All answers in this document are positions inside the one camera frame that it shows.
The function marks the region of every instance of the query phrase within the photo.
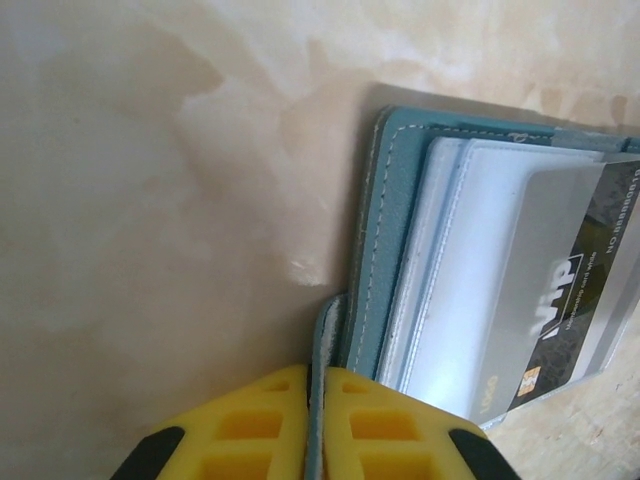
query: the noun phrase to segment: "table surface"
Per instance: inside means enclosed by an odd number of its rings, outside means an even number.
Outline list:
[[[0,2],[0,477],[108,477],[154,423],[307,361],[363,109],[639,131],[638,2],[327,3]],[[638,474],[638,332],[491,432],[526,478]]]

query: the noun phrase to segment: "beige marble surface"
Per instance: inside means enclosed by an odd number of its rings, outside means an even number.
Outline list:
[[[153,423],[306,361],[363,109],[402,102],[377,84],[637,131],[639,9],[0,0],[0,477],[108,477]],[[527,478],[640,466],[637,325],[492,433]]]

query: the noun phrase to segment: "white stitching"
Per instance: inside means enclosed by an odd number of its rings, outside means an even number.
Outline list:
[[[398,137],[398,134],[404,130],[410,130],[410,129],[420,129],[420,130],[432,130],[432,131],[440,131],[440,132],[458,132],[458,133],[469,133],[469,134],[474,134],[474,135],[489,135],[489,136],[494,136],[494,137],[501,137],[501,138],[508,138],[508,134],[504,134],[504,133],[495,133],[495,132],[490,132],[487,130],[465,130],[465,129],[460,129],[460,128],[452,128],[452,127],[445,127],[445,128],[439,128],[439,127],[428,127],[426,125],[420,125],[420,124],[408,124],[408,125],[404,125],[402,127],[398,127],[398,130],[395,131],[395,133],[393,134],[393,137],[391,137],[391,142],[389,144],[389,150],[387,152],[387,163],[385,164],[384,167],[384,178],[382,180],[382,192],[380,193],[380,207],[378,209],[378,219],[376,221],[376,233],[375,236],[373,238],[373,251],[371,253],[371,270],[369,271],[369,282],[367,285],[367,299],[365,301],[365,305],[364,305],[364,316],[362,318],[362,331],[360,332],[360,339],[358,341],[358,350],[356,351],[356,361],[355,364],[353,366],[354,370],[358,367],[358,363],[360,362],[360,355],[362,353],[362,346],[364,344],[364,334],[367,330],[367,317],[369,314],[369,304],[371,301],[371,288],[373,287],[373,273],[375,271],[375,263],[376,263],[376,254],[377,254],[377,250],[378,250],[378,237],[380,235],[380,225],[382,224],[382,214],[383,214],[383,209],[384,209],[384,196],[387,192],[387,180],[389,178],[389,167],[391,166],[391,160],[392,160],[392,153],[393,153],[393,145],[396,141],[396,138]],[[529,134],[524,134],[527,135],[527,138],[530,139],[540,139],[540,138],[547,138],[550,139],[551,135],[529,135]]]

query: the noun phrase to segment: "marble surface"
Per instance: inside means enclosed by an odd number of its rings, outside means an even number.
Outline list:
[[[155,422],[306,361],[393,88],[639,130],[633,0],[268,3],[0,0],[0,477],[108,477]],[[637,473],[634,325],[492,433],[527,478]]]

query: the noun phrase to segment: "wallet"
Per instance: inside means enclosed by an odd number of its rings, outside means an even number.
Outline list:
[[[600,372],[640,296],[639,154],[637,138],[384,109],[315,373],[488,427]]]

